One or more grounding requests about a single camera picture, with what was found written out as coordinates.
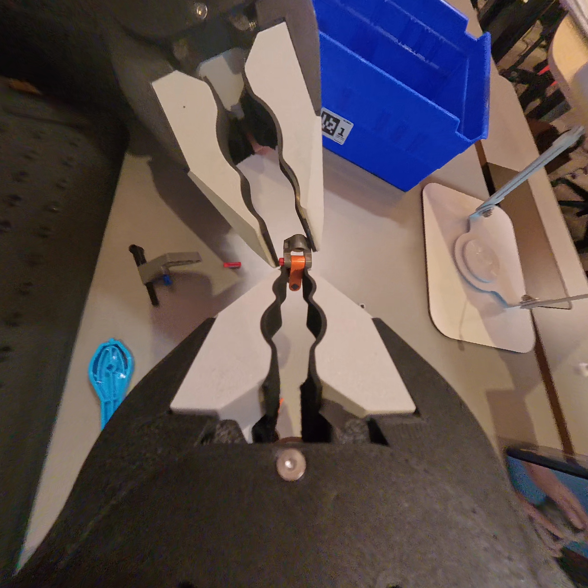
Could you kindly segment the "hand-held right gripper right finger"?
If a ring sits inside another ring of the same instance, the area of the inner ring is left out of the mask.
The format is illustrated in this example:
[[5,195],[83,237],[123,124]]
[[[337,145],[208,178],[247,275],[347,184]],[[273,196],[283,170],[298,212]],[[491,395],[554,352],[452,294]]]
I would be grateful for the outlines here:
[[415,402],[371,314],[309,271],[302,287],[315,338],[300,387],[303,441],[328,442],[349,420],[414,416]]

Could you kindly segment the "white book stand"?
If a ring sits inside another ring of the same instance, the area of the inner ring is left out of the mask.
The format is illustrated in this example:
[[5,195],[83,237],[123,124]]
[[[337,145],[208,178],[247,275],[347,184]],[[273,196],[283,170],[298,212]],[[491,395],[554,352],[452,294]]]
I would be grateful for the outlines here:
[[545,167],[582,138],[576,126],[542,154],[524,119],[498,118],[489,90],[490,137],[479,158],[493,189],[488,202],[429,183],[422,190],[429,312],[446,337],[527,353],[535,344],[532,310],[570,310],[587,299],[587,279]]

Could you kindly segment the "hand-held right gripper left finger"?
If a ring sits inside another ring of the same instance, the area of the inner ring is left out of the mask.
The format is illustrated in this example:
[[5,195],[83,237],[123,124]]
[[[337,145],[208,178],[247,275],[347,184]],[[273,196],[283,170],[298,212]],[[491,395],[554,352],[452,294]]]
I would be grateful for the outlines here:
[[171,402],[173,413],[234,420],[246,441],[253,441],[271,359],[261,319],[275,302],[272,288],[280,275],[274,270],[217,314]]

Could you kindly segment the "blue plastic bin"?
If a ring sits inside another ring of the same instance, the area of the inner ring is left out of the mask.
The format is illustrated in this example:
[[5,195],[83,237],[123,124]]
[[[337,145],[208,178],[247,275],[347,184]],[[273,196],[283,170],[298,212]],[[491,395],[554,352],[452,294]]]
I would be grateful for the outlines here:
[[446,1],[313,1],[323,145],[406,192],[488,137],[491,36]]

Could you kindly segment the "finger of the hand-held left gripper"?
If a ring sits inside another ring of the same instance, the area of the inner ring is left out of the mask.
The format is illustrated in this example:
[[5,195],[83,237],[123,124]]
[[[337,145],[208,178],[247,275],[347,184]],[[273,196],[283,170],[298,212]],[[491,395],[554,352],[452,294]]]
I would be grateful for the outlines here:
[[276,128],[283,173],[313,251],[324,223],[319,29],[312,1],[255,1],[245,82]]
[[228,119],[210,84],[173,69],[150,50],[113,50],[112,62],[139,119],[246,245],[276,268],[277,255],[252,204],[249,182],[231,160]]

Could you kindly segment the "grey brick with black axle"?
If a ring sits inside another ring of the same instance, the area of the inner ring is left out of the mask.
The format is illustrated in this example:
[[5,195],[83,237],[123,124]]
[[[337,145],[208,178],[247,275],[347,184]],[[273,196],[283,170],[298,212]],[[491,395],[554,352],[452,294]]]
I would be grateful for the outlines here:
[[155,289],[155,283],[163,281],[165,284],[171,284],[171,269],[181,266],[188,266],[202,262],[202,257],[198,252],[172,252],[166,253],[150,261],[146,260],[143,247],[132,244],[128,251],[133,256],[136,268],[148,292],[151,305],[159,306],[159,299]]

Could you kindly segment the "small grey orange brick joint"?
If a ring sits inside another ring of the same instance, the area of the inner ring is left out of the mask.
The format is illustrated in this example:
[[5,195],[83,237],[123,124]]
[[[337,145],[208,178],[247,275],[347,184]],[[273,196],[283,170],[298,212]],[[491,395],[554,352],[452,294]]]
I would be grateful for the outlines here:
[[315,290],[315,282],[310,275],[312,269],[312,250],[310,241],[297,233],[283,242],[280,275],[276,283],[282,298],[286,290],[302,292],[305,298]]

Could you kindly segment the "light blue brick separator tool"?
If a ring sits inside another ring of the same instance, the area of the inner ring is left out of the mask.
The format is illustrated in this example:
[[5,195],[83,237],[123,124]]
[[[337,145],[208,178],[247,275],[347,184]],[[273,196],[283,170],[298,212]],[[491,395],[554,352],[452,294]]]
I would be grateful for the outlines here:
[[131,352],[117,339],[100,344],[93,354],[88,377],[100,404],[101,430],[125,400],[134,368]]

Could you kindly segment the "black perforated pad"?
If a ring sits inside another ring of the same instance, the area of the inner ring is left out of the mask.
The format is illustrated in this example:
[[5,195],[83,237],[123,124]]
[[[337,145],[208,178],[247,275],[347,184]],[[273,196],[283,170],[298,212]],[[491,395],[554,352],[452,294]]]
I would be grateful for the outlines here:
[[1,581],[28,528],[128,131],[1,81]]

